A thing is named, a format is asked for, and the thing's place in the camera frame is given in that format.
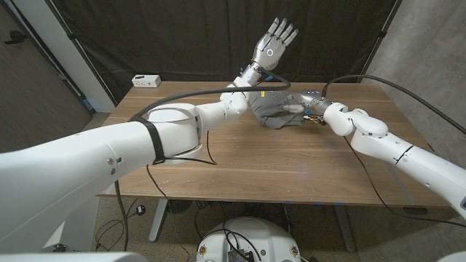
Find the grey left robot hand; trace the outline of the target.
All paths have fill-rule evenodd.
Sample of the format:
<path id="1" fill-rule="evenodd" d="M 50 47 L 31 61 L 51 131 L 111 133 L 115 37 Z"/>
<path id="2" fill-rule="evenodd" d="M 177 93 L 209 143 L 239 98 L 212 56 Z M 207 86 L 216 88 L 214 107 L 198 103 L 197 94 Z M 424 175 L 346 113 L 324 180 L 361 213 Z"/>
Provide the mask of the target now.
<path id="1" fill-rule="evenodd" d="M 253 68 L 263 68 L 267 71 L 274 69 L 298 32 L 299 30 L 294 29 L 293 24 L 288 23 L 286 18 L 279 20 L 276 17 L 255 46 L 251 63 Z"/>

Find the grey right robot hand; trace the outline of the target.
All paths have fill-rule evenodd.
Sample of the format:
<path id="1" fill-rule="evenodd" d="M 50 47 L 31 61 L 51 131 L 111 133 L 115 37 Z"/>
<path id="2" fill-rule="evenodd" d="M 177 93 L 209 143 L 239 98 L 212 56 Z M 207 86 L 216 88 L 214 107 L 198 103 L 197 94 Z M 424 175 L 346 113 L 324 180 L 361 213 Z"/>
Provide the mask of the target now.
<path id="1" fill-rule="evenodd" d="M 282 103 L 282 108 L 292 114 L 323 115 L 332 104 L 316 90 L 296 91 L 289 94 Z"/>

